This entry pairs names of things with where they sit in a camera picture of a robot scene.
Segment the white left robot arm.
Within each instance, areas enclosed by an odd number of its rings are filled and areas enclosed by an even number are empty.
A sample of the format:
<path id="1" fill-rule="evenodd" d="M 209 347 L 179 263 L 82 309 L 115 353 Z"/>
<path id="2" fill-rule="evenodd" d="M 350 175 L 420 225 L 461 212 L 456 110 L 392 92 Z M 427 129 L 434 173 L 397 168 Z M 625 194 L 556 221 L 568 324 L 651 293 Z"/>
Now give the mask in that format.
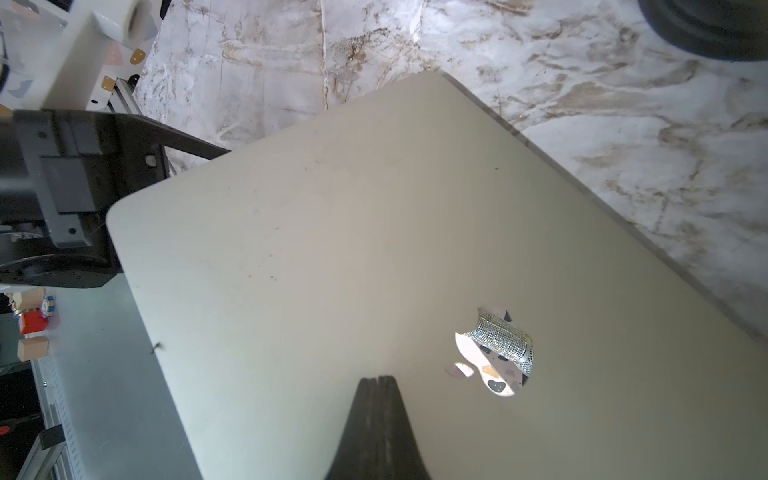
<path id="1" fill-rule="evenodd" d="M 119 80 L 118 103 L 94 108 L 114 46 L 150 37 L 164 6 L 148 1 L 5 1 L 1 89 L 26 81 L 1 110 L 1 281 L 95 288 L 121 269 L 106 227 L 117 201 L 165 180 L 167 149 L 206 160 L 222 147 L 144 117 Z"/>

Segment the silver laptop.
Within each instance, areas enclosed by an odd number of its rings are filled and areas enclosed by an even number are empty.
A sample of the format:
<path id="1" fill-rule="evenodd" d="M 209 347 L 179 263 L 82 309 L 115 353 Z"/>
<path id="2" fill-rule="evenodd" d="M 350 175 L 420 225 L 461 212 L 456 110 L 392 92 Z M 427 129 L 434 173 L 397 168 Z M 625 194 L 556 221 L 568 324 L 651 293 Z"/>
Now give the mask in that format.
<path id="1" fill-rule="evenodd" d="M 453 82 L 118 201 L 206 479 L 322 479 L 392 376 L 434 479 L 763 479 L 767 354 Z"/>

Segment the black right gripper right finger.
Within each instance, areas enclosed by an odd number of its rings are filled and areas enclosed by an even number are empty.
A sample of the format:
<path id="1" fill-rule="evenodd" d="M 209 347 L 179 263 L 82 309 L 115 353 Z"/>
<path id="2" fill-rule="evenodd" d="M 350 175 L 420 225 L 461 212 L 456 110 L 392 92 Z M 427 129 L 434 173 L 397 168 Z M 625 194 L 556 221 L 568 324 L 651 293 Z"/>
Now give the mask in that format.
<path id="1" fill-rule="evenodd" d="M 379 378 L 379 395 L 379 478 L 429 479 L 394 377 Z"/>

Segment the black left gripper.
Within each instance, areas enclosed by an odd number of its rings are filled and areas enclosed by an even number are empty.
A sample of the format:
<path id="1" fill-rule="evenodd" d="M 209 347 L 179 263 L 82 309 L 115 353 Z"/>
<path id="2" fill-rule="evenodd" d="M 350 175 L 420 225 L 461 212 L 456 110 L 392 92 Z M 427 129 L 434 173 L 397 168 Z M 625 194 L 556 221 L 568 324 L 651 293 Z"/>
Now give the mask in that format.
<path id="1" fill-rule="evenodd" d="M 108 283 L 121 270 L 108 210 L 166 178 L 161 147 L 206 160 L 229 153 L 140 115 L 19 110 L 3 118 L 2 283 Z"/>

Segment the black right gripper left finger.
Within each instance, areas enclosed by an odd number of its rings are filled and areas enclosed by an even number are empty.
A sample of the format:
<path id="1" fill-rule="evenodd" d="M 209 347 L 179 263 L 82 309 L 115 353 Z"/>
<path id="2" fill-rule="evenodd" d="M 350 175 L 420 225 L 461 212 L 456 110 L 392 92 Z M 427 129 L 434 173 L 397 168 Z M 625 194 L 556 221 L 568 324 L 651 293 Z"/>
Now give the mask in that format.
<path id="1" fill-rule="evenodd" d="M 327 479 L 377 479 L 379 386 L 375 378 L 361 379 Z"/>

